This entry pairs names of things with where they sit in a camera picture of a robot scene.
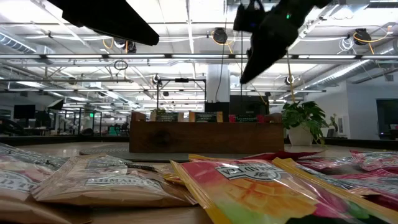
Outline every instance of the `ceiling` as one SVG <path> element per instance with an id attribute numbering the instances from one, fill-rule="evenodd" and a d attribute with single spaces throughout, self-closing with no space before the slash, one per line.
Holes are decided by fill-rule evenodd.
<path id="1" fill-rule="evenodd" d="M 30 0 L 0 0 L 0 32 L 7 33 L 24 44 L 37 48 L 40 45 L 46 46 L 53 50 L 55 54 L 123 54 L 124 52 L 112 45 L 112 39 L 99 35 L 86 27 L 77 28 L 62 19 L 62 11 L 47 1 L 43 4 L 45 12 L 36 6 Z M 127 0 L 127 2 L 136 10 L 136 12 L 150 24 L 150 26 L 160 35 L 160 42 L 156 46 L 146 46 L 137 44 L 138 54 L 241 54 L 246 53 L 246 49 L 250 48 L 250 34 L 238 33 L 232 31 L 234 17 L 236 15 L 237 1 L 227 1 L 228 5 L 226 13 L 224 13 L 225 2 L 222 0 L 173 0 L 170 4 L 169 0 Z M 314 9 L 308 16 L 306 21 L 307 33 L 289 49 L 291 54 L 371 54 L 368 45 L 354 45 L 350 50 L 342 50 L 341 45 L 347 34 L 353 34 L 356 28 L 367 28 L 373 39 L 382 40 L 372 44 L 375 52 L 378 47 L 386 42 L 391 41 L 398 35 L 398 7 L 397 8 L 366 8 L 368 1 L 360 1 L 363 4 L 354 6 L 327 6 L 324 9 Z M 189 3 L 189 18 L 191 26 L 188 25 L 187 3 Z M 266 9 L 270 9 L 273 4 L 264 4 Z M 323 21 L 319 21 L 319 15 L 329 15 L 324 17 Z M 65 25 L 61 26 L 56 20 L 59 18 Z M 229 35 L 229 47 L 216 44 L 213 39 L 207 38 L 207 34 L 211 34 L 215 27 L 227 27 Z M 190 38 L 189 30 L 192 30 L 192 38 Z M 77 38 L 71 35 L 71 32 L 83 39 L 87 44 L 83 44 Z M 0 54 L 19 54 L 9 47 L 0 45 Z M 125 88 L 140 89 L 152 88 L 151 80 L 154 74 L 158 74 L 161 78 L 206 78 L 207 65 L 210 62 L 206 60 L 193 61 L 176 61 L 172 62 L 167 59 L 152 60 L 150 66 L 146 65 L 147 60 L 130 60 L 138 63 L 137 66 L 130 66 L 127 70 L 119 73 L 119 78 L 126 77 L 133 82 L 103 82 L 101 88 Z M 23 60 L 10 60 L 14 65 L 22 65 L 35 75 L 21 75 L 21 78 L 40 79 L 45 77 L 45 67 L 34 65 L 31 60 L 30 65 L 24 65 L 28 62 Z M 67 63 L 68 60 L 59 60 L 58 62 Z M 118 71 L 109 66 L 109 71 L 104 66 L 90 66 L 97 60 L 78 60 L 78 63 L 84 63 L 85 66 L 62 67 L 48 65 L 48 73 L 54 73 L 51 78 L 61 78 L 65 81 L 70 77 L 77 79 L 90 80 L 109 80 L 116 78 Z M 228 69 L 231 76 L 240 76 L 240 63 L 228 62 Z M 291 65 L 292 75 L 297 78 L 298 82 L 309 82 L 317 76 L 335 68 L 340 63 L 293 63 Z M 277 63 L 257 77 L 249 86 L 244 88 L 257 89 L 288 89 L 284 83 L 284 78 L 289 74 L 286 63 Z M 7 78 L 5 74 L 0 74 L 3 78 Z M 70 85 L 67 82 L 56 83 L 57 88 L 90 88 L 86 83 L 78 83 Z M 23 88 L 14 83 L 14 88 Z M 197 88 L 195 83 L 170 83 L 167 88 Z M 98 98 L 96 93 L 87 93 L 91 100 L 98 102 L 104 101 Z M 136 103 L 154 103 L 151 94 L 148 93 L 120 93 L 120 97 L 136 102 Z M 193 93 L 170 93 L 170 96 L 162 96 L 169 99 L 203 99 L 204 92 Z M 181 105 L 181 107 L 191 107 L 190 105 Z M 194 106 L 195 109 L 202 110 L 203 106 Z"/>

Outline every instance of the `monitor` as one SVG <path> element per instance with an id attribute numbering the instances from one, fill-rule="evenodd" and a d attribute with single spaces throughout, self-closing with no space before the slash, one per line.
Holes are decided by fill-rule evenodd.
<path id="1" fill-rule="evenodd" d="M 14 119 L 34 119 L 36 105 L 14 105 Z"/>

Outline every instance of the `dried mango bag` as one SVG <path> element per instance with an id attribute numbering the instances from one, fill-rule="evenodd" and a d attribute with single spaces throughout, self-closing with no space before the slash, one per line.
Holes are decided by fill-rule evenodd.
<path id="1" fill-rule="evenodd" d="M 263 160 L 172 162 L 215 224 L 393 223 L 398 213 Z"/>
<path id="2" fill-rule="evenodd" d="M 11 146 L 0 146 L 0 222 L 88 223 L 90 219 L 84 211 L 43 205 L 29 193 L 50 177 L 54 173 L 53 169 L 63 161 Z"/>
<path id="3" fill-rule="evenodd" d="M 185 187 L 153 167 L 98 154 L 72 157 L 32 191 L 40 202 L 91 206 L 179 207 L 196 204 Z"/>

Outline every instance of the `brand logo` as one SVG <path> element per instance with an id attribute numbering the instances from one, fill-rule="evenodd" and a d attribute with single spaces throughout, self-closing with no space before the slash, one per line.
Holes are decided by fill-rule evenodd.
<path id="1" fill-rule="evenodd" d="M 253 180 L 272 181 L 279 180 L 282 169 L 270 164 L 236 164 L 224 165 L 215 168 L 229 180 L 250 178 Z"/>
<path id="2" fill-rule="evenodd" d="M 144 186 L 144 187 L 156 187 L 160 189 L 162 188 L 160 182 L 157 180 L 142 178 L 133 175 L 88 179 L 85 185 L 86 186 L 134 185 L 134 186 Z"/>
<path id="3" fill-rule="evenodd" d="M 37 183 L 22 174 L 9 170 L 0 170 L 0 188 L 2 189 L 29 192 L 36 185 Z"/>

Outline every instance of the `exposed ductwork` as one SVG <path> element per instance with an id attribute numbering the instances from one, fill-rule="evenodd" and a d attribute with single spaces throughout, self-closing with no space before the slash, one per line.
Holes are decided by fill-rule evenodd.
<path id="1" fill-rule="evenodd" d="M 35 49 L 29 47 L 26 44 L 23 44 L 22 42 L 19 42 L 18 40 L 12 38 L 10 35 L 5 34 L 2 30 L 0 30 L 0 43 L 23 54 L 36 53 Z"/>
<path id="2" fill-rule="evenodd" d="M 398 54 L 398 39 L 392 40 L 378 48 L 375 49 L 376 55 L 396 55 Z M 332 85 L 337 84 L 347 78 L 354 77 L 360 73 L 363 73 L 365 70 L 371 70 L 378 67 L 375 60 L 360 60 L 358 62 L 349 64 L 349 65 L 340 65 L 323 75 L 319 76 L 317 79 L 314 79 L 305 84 L 305 86 L 301 86 L 298 88 L 308 89 L 313 88 L 315 85 Z"/>

